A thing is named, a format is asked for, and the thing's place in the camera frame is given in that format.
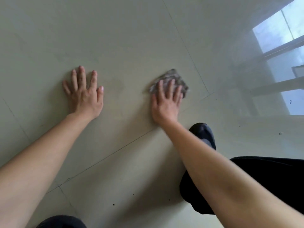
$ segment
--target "person's left hand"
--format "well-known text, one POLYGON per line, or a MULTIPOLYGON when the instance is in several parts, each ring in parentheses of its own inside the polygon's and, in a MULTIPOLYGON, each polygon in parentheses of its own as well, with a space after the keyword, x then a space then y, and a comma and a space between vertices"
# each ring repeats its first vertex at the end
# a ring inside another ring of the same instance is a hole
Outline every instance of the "person's left hand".
POLYGON ((66 80, 62 82, 71 113, 89 121, 97 118, 103 107, 103 86, 97 88, 97 72, 92 71, 90 86, 87 89, 85 69, 79 66, 78 72, 71 72, 71 84, 70 86, 66 80))

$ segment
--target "forearm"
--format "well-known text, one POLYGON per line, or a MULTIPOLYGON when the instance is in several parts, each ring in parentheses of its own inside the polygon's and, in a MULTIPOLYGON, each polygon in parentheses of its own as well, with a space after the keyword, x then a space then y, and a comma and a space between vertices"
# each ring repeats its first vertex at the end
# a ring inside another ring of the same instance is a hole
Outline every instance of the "forearm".
POLYGON ((87 124, 87 120, 68 115, 0 169, 1 226, 25 226, 87 124), (14 219, 18 216, 25 216, 27 220, 14 219), (25 224, 7 223, 15 221, 25 224))
POLYGON ((178 122, 167 123, 163 129, 225 227, 298 227, 298 221, 303 221, 300 213, 178 122))

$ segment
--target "pinky finger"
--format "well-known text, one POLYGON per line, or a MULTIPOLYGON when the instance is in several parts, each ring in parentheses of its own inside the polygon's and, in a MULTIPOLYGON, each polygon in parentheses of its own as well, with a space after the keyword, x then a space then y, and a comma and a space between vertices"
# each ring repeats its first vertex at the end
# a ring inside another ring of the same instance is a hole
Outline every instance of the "pinky finger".
POLYGON ((67 83, 66 80, 64 80, 62 82, 62 87, 63 87, 63 91, 65 92, 66 95, 70 95, 71 94, 71 91, 70 91, 70 88, 69 88, 69 84, 67 83))
POLYGON ((180 107, 180 104, 181 104, 181 101, 183 100, 183 94, 180 94, 179 96, 179 100, 177 102, 177 107, 179 108, 180 107))

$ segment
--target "tiled floor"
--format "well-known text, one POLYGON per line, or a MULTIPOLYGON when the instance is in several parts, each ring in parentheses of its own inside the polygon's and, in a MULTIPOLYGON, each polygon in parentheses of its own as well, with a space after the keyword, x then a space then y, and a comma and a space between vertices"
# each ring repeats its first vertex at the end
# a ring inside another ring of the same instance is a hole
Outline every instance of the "tiled floor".
POLYGON ((180 122, 207 122, 223 155, 304 158, 304 68, 291 69, 304 64, 304 38, 292 1, 0 0, 0 165, 66 115, 61 81, 72 68, 97 70, 105 88, 101 116, 28 227, 56 214, 89 228, 221 227, 181 199, 183 164, 150 118, 147 88, 171 68, 190 87, 180 122), (271 21, 282 8, 288 32, 271 21))

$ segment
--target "person's left arm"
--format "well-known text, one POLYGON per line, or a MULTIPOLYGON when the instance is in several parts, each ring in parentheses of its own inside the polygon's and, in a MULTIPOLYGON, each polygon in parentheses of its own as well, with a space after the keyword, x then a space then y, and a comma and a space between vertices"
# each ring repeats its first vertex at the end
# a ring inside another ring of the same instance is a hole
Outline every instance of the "person's left arm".
POLYGON ((71 114, 0 168, 0 227, 24 228, 47 192, 73 143, 99 116, 103 87, 92 72, 89 89, 82 66, 63 82, 71 114))

